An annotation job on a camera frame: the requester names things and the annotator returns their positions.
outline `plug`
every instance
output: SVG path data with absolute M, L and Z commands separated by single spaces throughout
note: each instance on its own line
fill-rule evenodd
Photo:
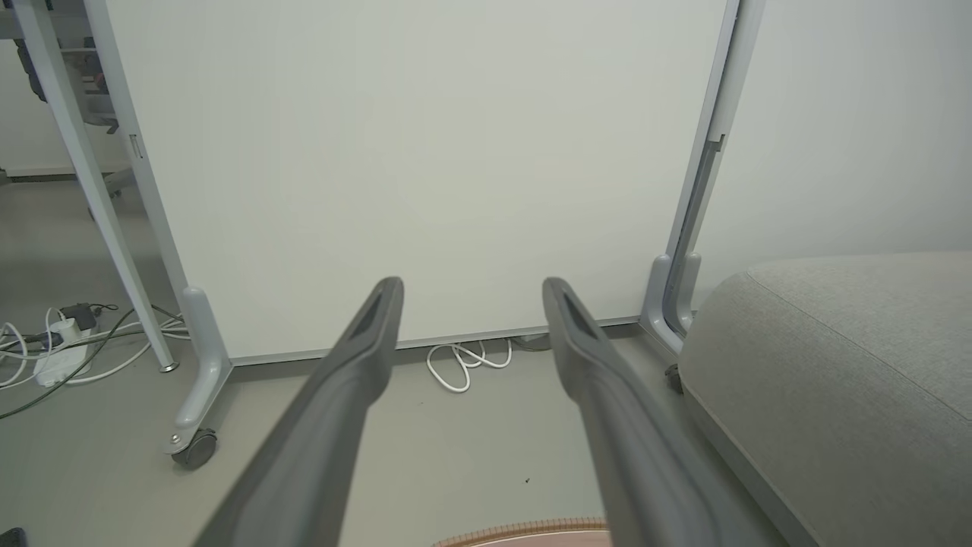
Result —
M 77 342 L 81 339 L 81 330 L 78 328 L 78 320 L 74 317 L 61 319 L 51 324 L 51 334 L 59 335 L 64 342 Z
M 64 314 L 65 319 L 73 317 L 79 331 L 86 331 L 98 326 L 98 319 L 94 316 L 94 311 L 91 311 L 91 304 L 87 302 L 61 308 L 61 313 Z

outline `white cable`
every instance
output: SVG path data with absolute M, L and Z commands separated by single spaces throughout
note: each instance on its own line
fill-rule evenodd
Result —
M 178 325 L 179 324 L 177 321 L 175 321 L 175 319 L 169 319 L 168 321 L 166 321 L 166 323 L 172 323 L 172 325 Z M 122 330 L 122 329 L 127 329 L 127 328 L 131 328 L 131 327 L 139 326 L 141 324 L 142 323 L 135 322 L 135 323 L 128 323 L 127 325 L 122 325 L 121 327 L 115 329 L 115 333 L 118 334 L 118 332 L 120 330 Z M 168 326 L 168 327 L 161 327 L 161 330 L 162 330 L 162 336 L 164 336 L 166 338 L 171 338 L 171 339 L 174 339 L 174 340 L 191 340 L 191 338 L 186 335 L 186 333 L 189 332 L 189 330 L 186 327 Z M 89 342 L 91 340 L 99 340 L 101 338 L 104 338 L 107 335 L 108 335 L 107 332 L 101 332 L 101 333 L 96 333 L 96 334 L 89 334 L 87 336 L 82 336 L 82 337 L 80 337 L 80 339 L 78 341 L 76 341 L 74 343 L 71 343 L 71 344 L 68 344 L 68 345 L 58 346 L 54 350 L 49 351 L 48 353 L 44 353 L 42 355 L 27 355 L 27 356 L 24 357 L 24 356 L 19 355 L 17 353 L 12 353 L 12 352 L 9 352 L 9 351 L 0 350 L 0 360 L 2 360 L 3 357 L 18 357 L 18 358 L 27 359 L 27 360 L 30 360 L 30 361 L 39 361 L 41 359 L 48 358 L 49 355 L 54 355 L 55 353 L 58 353 L 59 351 L 64 351 L 68 347 L 82 346 L 84 344 L 84 342 Z M 18 342 L 10 342 L 10 343 L 7 343 L 7 344 L 2 344 L 2 345 L 0 345 L 0 347 L 5 348 L 5 347 L 10 347 L 10 346 L 16 346 L 17 344 L 18 344 Z M 50 344 L 51 344 L 51 341 L 48 340 L 48 347 L 50 347 Z
M 23 340 L 23 336 L 20 335 L 20 331 L 17 330 L 17 327 L 15 327 L 11 323 L 4 323 L 3 328 L 0 329 L 0 340 L 3 340 L 4 338 L 7 337 L 8 329 L 10 329 L 10 332 L 13 333 L 14 336 L 17 338 L 15 344 L 20 344 L 20 352 L 21 352 L 20 368 L 17 369 L 17 373 L 11 376 L 8 380 L 6 380 L 5 382 L 0 382 L 0 387 L 14 383 L 17 380 L 17 377 L 23 373 L 23 369 L 27 368 L 27 343 Z M 3 361 L 6 357 L 7 355 L 0 355 L 0 361 Z
M 175 325 L 175 324 L 178 324 L 178 323 L 179 323 L 179 321 L 177 321 L 176 319 L 169 319 L 168 321 L 165 321 L 164 323 L 162 323 L 160 325 L 160 327 L 164 329 L 166 327 L 169 327 L 171 325 Z M 175 337 L 174 335 L 171 338 L 179 338 L 179 339 L 183 339 L 183 340 L 189 340 L 190 339 L 188 336 L 186 336 L 186 337 Z M 103 378 L 108 378 L 109 376 L 115 374 L 119 370 L 127 367 L 128 365 L 130 365 L 132 363 L 134 363 L 135 360 L 138 359 L 139 357 L 141 357 L 143 354 L 145 354 L 145 352 L 148 351 L 150 347 L 152 347 L 152 344 L 151 343 L 145 344 L 134 355 L 132 355 L 131 357 L 128 357 L 128 360 L 126 360 L 121 365 L 115 367 L 114 369 L 112 369 L 112 370 L 110 370 L 108 372 L 103 372 L 103 373 L 101 373 L 99 375 L 95 375 L 95 376 L 86 376 L 86 377 L 83 377 L 83 378 L 73 378 L 73 379 L 69 380 L 67 382 L 67 384 L 68 385 L 81 385 L 83 383 L 97 382 L 98 380 L 101 380 Z
M 99 375 L 87 376 L 87 377 L 84 377 L 84 378 L 74 378 L 72 380 L 67 381 L 67 384 L 68 385 L 81 385 L 82 383 L 97 382 L 98 380 L 101 380 L 103 378 L 108 378 L 109 376 L 115 374 L 119 370 L 127 367 L 128 365 L 130 365 L 132 363 L 134 363 L 135 360 L 138 359 L 139 357 L 141 357 L 142 354 L 144 354 L 146 351 L 148 351 L 150 347 L 152 347 L 152 344 L 151 343 L 145 344 L 144 346 L 142 346 L 141 349 L 138 350 L 137 353 L 135 353 L 131 357 L 128 357 L 128 360 L 126 360 L 121 365 L 115 367 L 114 369 L 112 369 L 112 370 L 110 370 L 108 372 L 103 372 L 103 373 L 101 373 Z
M 443 347 L 449 347 L 452 349 L 452 355 L 456 357 L 456 360 L 459 361 L 459 366 L 463 368 L 463 376 L 466 377 L 466 385 L 463 385 L 462 387 L 450 385 L 447 381 L 442 379 L 442 376 L 440 376 L 438 372 L 435 371 L 435 367 L 432 366 L 432 355 L 438 349 Z M 494 369 L 503 369 L 506 368 L 506 365 L 508 365 L 513 359 L 513 344 L 509 340 L 506 341 L 506 361 L 503 363 L 494 363 L 486 358 L 486 346 L 483 345 L 481 340 L 479 341 L 479 350 L 482 352 L 482 354 L 476 355 L 459 344 L 440 344 L 429 350 L 429 354 L 426 355 L 426 365 L 429 367 L 429 372 L 431 372 L 435 379 L 442 384 L 442 387 L 445 387 L 453 393 L 464 393 L 467 389 L 469 389 L 469 369 L 474 369 L 483 364 Z M 466 360 L 463 359 L 462 353 L 472 357 L 473 361 L 471 363 L 467 363 Z
M 46 355 L 38 356 L 37 357 L 38 359 L 45 358 L 45 357 L 50 357 L 51 356 L 51 353 L 52 353 L 52 350 L 51 350 L 51 344 L 52 344 L 52 339 L 51 339 L 51 310 L 53 310 L 53 308 L 48 308 L 47 312 L 44 313 L 44 325 L 48 329 L 48 352 L 47 352 Z M 25 369 L 27 367 L 27 361 L 28 360 L 34 360 L 33 357 L 31 357 L 30 355 L 27 355 L 27 342 L 24 341 L 23 336 L 17 330 L 17 327 L 15 327 L 13 324 L 11 324 L 11 323 L 4 323 L 3 324 L 3 329 L 0 329 L 0 340 L 3 340 L 3 338 L 5 336 L 7 336 L 7 328 L 8 327 L 14 333 L 14 336 L 17 337 L 17 341 L 15 342 L 15 344 L 20 344 L 20 368 L 17 369 L 17 373 L 14 374 L 13 376 L 11 376 L 9 380 L 7 380 L 6 382 L 0 382 L 0 388 L 13 387 L 14 385 L 20 385 L 20 384 L 22 384 L 23 382 L 14 383 L 14 381 L 17 379 L 18 376 L 20 376 L 20 374 L 23 373 L 23 369 Z M 5 357 L 7 357 L 8 355 L 10 355 L 8 352 L 3 352 L 2 354 L 0 354 L 0 361 L 3 361 L 3 359 Z M 34 378 L 35 376 L 37 376 L 37 373 L 34 373 L 33 376 L 31 376 L 30 378 L 28 378 L 28 380 Z
M 80 346 L 80 345 L 82 345 L 85 342 L 90 342 L 91 340 L 98 340 L 98 339 L 104 338 L 105 336 L 108 335 L 108 332 L 91 334 L 91 335 L 87 335 L 87 336 L 81 337 L 78 341 L 76 341 L 76 342 L 74 342 L 72 344 L 63 344 L 63 345 L 61 345 L 59 347 L 52 348 L 52 346 L 53 346 L 53 340 L 52 340 L 52 333 L 51 333 L 51 310 L 53 310 L 53 308 L 48 308 L 48 311 L 47 311 L 47 313 L 44 316 L 45 326 L 46 326 L 46 328 L 48 330 L 48 351 L 46 353 L 41 354 L 41 355 L 28 355 L 27 354 L 27 349 L 26 349 L 27 348 L 27 345 L 24 342 L 23 336 L 17 330 L 17 327 L 15 327 L 13 324 L 11 324 L 11 323 L 4 323 L 3 327 L 0 328 L 0 341 L 2 341 L 4 338 L 6 338 L 8 336 L 7 335 L 8 328 L 14 334 L 14 336 L 17 337 L 17 340 L 16 341 L 11 342 L 11 343 L 7 343 L 7 344 L 0 344 L 0 347 L 6 348 L 6 347 L 10 347 L 10 346 L 14 346 L 14 345 L 20 344 L 20 351 L 21 351 L 21 354 L 12 353 L 12 352 L 9 352 L 9 351 L 0 351 L 0 361 L 2 361 L 5 357 L 8 357 L 8 356 L 18 357 L 21 360 L 21 362 L 20 362 L 20 368 L 19 368 L 19 370 L 17 370 L 17 373 L 14 374 L 11 378 L 9 378 L 8 380 L 6 380 L 5 382 L 0 383 L 0 390 L 8 389 L 10 387 L 15 387 L 17 385 L 21 385 L 22 383 L 28 383 L 31 380 L 35 379 L 38 374 L 40 374 L 41 372 L 43 372 L 43 369 L 42 370 L 38 370 L 33 375 L 29 376 L 28 378 L 26 378 L 24 380 L 21 380 L 19 382 L 14 383 L 14 381 L 17 379 L 17 377 L 19 377 L 23 373 L 23 369 L 26 368 L 26 363 L 27 363 L 28 360 L 36 361 L 36 360 L 40 360 L 40 359 L 47 359 L 51 355 L 54 355 L 55 353 L 58 353 L 59 351 L 64 351 L 68 347 Z M 60 310 L 57 310 L 57 313 L 61 316 L 61 319 L 64 318 L 64 314 L 61 313 Z M 187 333 L 189 331 L 189 329 L 187 327 L 180 326 L 182 322 L 183 322 L 182 319 L 168 319 L 168 320 L 166 320 L 161 325 L 159 325 L 159 328 L 162 331 L 162 335 L 164 335 L 167 338 L 172 338 L 172 339 L 176 339 L 176 340 L 191 340 L 191 338 L 189 336 L 185 336 L 184 334 L 175 334 L 175 333 Z M 123 326 L 115 329 L 115 333 L 118 333 L 122 329 L 128 329 L 128 328 L 131 328 L 131 327 L 139 326 L 141 324 L 142 323 L 140 323 L 138 321 L 136 321 L 134 323 L 128 323 L 126 325 L 123 325 Z M 132 355 L 127 360 L 125 360 L 121 365 L 115 367 L 114 369 L 112 369 L 110 371 L 101 373 L 99 375 L 90 376 L 90 377 L 74 378 L 74 379 L 68 381 L 68 384 L 69 385 L 80 385 L 80 384 L 84 384 L 84 383 L 95 382 L 95 381 L 101 380 L 103 378 L 108 378 L 109 376 L 115 374 L 116 372 L 120 371 L 121 369 L 123 369 L 123 368 L 127 367 L 128 365 L 132 364 L 133 362 L 135 362 L 139 357 L 141 357 L 142 355 L 144 355 L 145 352 L 148 351 L 150 347 L 152 347 L 152 344 L 145 344 L 134 355 Z

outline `caster wheel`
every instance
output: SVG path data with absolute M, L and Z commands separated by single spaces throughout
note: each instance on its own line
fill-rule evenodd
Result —
M 681 376 L 678 375 L 678 363 L 665 369 L 665 381 L 676 393 L 679 395 L 683 393 L 681 389 Z
M 199 429 L 192 440 L 181 452 L 172 455 L 172 460 L 187 469 L 198 469 L 209 461 L 216 451 L 216 431 Z

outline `brown rug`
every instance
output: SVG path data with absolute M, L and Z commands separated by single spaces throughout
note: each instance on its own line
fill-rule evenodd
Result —
M 495 527 L 450 537 L 433 547 L 610 547 L 604 519 L 556 519 Z

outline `gray sofa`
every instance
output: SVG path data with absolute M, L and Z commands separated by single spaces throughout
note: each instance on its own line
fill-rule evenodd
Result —
M 972 545 L 972 253 L 754 267 L 678 368 L 791 545 Z

